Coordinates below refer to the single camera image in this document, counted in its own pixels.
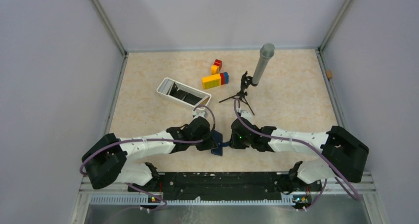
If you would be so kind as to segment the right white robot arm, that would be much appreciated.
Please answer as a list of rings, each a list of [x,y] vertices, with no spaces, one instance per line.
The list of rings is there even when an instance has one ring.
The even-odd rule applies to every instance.
[[[316,155],[316,160],[297,162],[290,170],[290,185],[304,190],[321,179],[340,178],[346,183],[360,183],[369,148],[340,126],[327,132],[304,133],[286,131],[274,126],[258,128],[252,114],[237,113],[231,125],[231,148],[251,147],[259,152],[295,152]]]

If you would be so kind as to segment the grey microphone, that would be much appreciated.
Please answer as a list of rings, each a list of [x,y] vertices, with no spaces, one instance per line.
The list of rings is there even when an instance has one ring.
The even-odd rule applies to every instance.
[[[257,86],[260,82],[260,79],[264,73],[264,70],[269,62],[269,60],[275,54],[275,46],[272,43],[266,43],[262,46],[259,51],[259,60],[256,65],[251,84]]]

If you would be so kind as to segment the white rectangular tray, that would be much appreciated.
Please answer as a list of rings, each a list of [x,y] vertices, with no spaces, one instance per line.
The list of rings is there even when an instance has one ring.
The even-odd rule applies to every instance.
[[[193,109],[198,105],[208,106],[212,98],[207,92],[168,77],[160,82],[156,92],[162,98],[187,109]]]

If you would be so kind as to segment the black mini tripod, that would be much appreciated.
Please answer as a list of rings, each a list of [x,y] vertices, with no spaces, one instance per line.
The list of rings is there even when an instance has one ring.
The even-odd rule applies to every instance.
[[[229,99],[238,99],[239,101],[247,105],[250,111],[252,112],[252,114],[255,115],[253,109],[251,108],[250,104],[248,103],[246,99],[246,96],[248,95],[247,89],[249,88],[250,85],[252,85],[252,76],[248,76],[248,72],[246,71],[241,76],[241,84],[240,84],[239,92],[237,92],[235,95],[230,96],[226,99],[220,100],[219,103],[225,102]]]

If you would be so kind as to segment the blue leather card holder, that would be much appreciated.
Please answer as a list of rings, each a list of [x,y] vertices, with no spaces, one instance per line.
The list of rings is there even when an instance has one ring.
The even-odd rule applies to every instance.
[[[218,131],[212,132],[212,138],[216,143],[216,147],[211,149],[211,154],[216,156],[223,156],[223,149],[228,147],[230,142],[223,142],[223,134]]]

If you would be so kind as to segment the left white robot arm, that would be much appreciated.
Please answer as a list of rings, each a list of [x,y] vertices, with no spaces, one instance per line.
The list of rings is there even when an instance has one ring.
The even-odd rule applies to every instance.
[[[115,182],[136,184],[147,191],[158,186],[158,173],[150,163],[136,161],[159,154],[173,154],[195,147],[198,151],[217,147],[212,138],[215,124],[206,113],[194,113],[190,123],[170,127],[152,135],[118,138],[105,134],[82,157],[80,173],[89,178],[93,189],[102,189]]]

